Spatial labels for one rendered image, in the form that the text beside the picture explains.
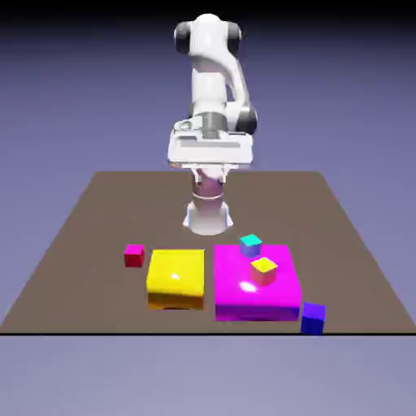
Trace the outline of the small red cube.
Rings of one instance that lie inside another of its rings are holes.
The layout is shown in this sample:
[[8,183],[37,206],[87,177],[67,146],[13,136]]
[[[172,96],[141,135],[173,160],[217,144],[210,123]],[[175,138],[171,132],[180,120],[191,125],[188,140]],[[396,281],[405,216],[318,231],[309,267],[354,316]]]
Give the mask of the small red cube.
[[126,267],[142,267],[145,257],[144,246],[139,244],[127,244],[123,253]]

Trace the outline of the large yellow box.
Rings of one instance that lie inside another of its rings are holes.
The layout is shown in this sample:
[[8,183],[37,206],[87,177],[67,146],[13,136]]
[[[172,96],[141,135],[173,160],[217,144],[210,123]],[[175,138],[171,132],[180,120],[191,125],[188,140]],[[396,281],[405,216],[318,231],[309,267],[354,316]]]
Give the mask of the large yellow box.
[[203,249],[152,252],[146,277],[150,309],[203,309],[204,253]]

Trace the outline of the small cyan cube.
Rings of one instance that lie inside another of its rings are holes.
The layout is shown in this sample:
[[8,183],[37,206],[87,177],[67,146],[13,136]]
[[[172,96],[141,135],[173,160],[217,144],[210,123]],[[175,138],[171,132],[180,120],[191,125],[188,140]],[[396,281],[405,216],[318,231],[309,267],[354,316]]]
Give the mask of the small cyan cube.
[[240,238],[240,252],[247,258],[255,258],[262,252],[262,240],[255,234],[249,234]]

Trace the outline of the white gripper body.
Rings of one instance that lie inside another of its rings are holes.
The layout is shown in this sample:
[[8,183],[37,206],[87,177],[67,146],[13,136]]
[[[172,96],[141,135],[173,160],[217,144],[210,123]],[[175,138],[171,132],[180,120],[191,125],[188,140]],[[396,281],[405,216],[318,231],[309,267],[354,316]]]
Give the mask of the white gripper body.
[[220,165],[248,166],[253,161],[252,136],[242,132],[219,132],[219,138],[206,139],[201,130],[173,130],[167,160],[174,167]]

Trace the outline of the small yellow cube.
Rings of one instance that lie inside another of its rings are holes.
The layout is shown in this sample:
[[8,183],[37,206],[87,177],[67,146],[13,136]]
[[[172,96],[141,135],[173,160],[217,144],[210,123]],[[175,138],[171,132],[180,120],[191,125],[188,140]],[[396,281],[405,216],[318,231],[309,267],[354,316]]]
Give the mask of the small yellow cube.
[[278,265],[267,257],[250,263],[250,279],[257,285],[265,286],[276,280]]

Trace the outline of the large magenta box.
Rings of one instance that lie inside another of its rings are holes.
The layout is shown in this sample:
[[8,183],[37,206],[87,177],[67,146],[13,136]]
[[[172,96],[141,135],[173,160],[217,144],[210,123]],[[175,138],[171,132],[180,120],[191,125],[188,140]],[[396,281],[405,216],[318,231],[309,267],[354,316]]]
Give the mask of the large magenta box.
[[[276,280],[260,286],[250,279],[250,263],[267,257],[278,265]],[[264,245],[247,258],[239,245],[214,247],[214,312],[217,321],[296,321],[301,285],[287,245]]]

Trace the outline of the small blue cube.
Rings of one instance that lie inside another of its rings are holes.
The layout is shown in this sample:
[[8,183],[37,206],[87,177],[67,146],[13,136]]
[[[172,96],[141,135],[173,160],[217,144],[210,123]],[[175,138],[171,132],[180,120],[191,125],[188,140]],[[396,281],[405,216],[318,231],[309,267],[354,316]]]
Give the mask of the small blue cube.
[[322,335],[326,316],[326,306],[305,302],[301,316],[301,334]]

